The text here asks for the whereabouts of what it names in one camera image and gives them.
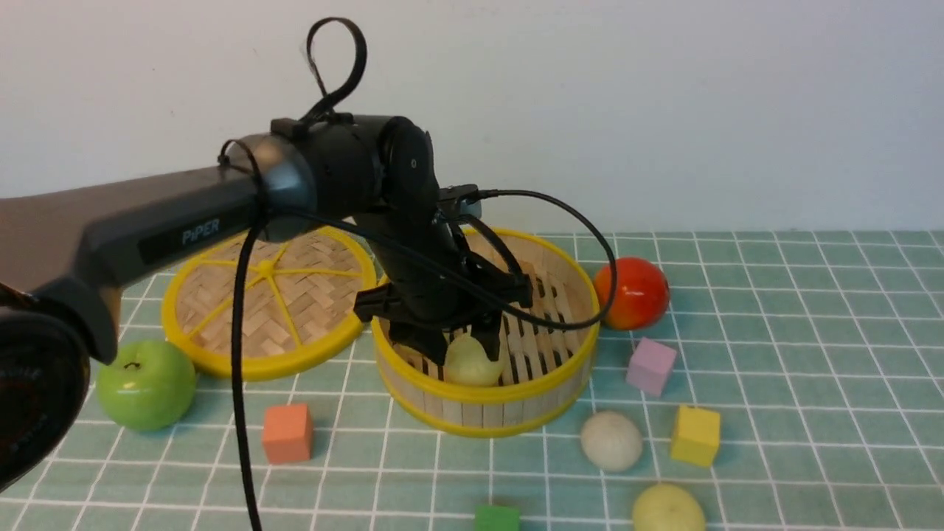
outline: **woven bamboo lid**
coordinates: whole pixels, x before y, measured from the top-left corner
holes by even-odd
[[[231,374],[232,297],[243,241],[240,235],[184,264],[161,309],[168,340],[201,371],[221,378]],[[244,379],[289,376],[346,348],[363,328],[352,312],[354,298],[376,285],[370,256],[335,229],[285,244],[257,242],[245,291]]]

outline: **yellow cube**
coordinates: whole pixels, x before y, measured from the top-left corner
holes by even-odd
[[[721,444],[721,414],[717,411],[679,406],[668,454],[673,459],[710,467]]]

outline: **tabletop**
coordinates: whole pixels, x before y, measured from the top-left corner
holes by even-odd
[[[591,275],[583,234],[544,235]],[[590,385],[533,432],[473,439],[437,432],[386,392],[365,331],[336,358],[246,386],[265,529],[473,528],[477,505],[520,509],[522,529],[630,529],[657,481],[688,489],[710,529],[939,529],[944,522],[944,231],[612,234],[620,256],[657,264],[668,314],[634,333],[603,329]],[[128,288],[121,341],[163,338],[174,270]],[[642,338],[680,355],[661,398],[625,382]],[[269,466],[268,406],[305,402],[311,461]],[[682,403],[720,412],[712,468],[674,461]],[[582,454],[593,413],[627,415],[638,463],[603,473]],[[248,529],[229,382],[201,376],[178,424],[137,434],[109,421],[94,389],[56,451],[0,495],[0,528],[31,531]]]

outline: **white wall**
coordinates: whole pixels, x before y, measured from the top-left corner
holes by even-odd
[[[301,47],[332,15],[370,46],[345,110],[430,129],[443,184],[608,231],[944,227],[937,0],[5,0],[0,196],[213,164],[315,101]],[[352,46],[321,35],[337,86]]]

